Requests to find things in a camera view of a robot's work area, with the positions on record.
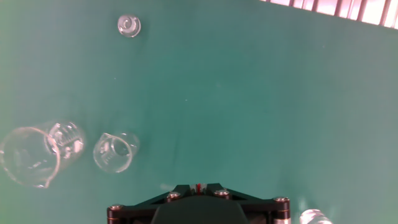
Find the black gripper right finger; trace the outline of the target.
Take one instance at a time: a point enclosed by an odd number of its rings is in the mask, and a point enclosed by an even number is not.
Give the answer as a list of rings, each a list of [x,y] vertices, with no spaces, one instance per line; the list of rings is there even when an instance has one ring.
[[[291,224],[290,199],[288,197],[261,199],[228,189],[221,184],[201,184],[201,195],[236,202],[249,223]]]

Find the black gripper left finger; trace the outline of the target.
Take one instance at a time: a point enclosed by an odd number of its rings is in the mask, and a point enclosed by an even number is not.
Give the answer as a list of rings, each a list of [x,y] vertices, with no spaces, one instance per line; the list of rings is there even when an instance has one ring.
[[[177,185],[171,191],[137,205],[114,204],[107,208],[107,224],[133,223],[141,219],[151,221],[161,205],[195,195],[197,195],[197,184]]]

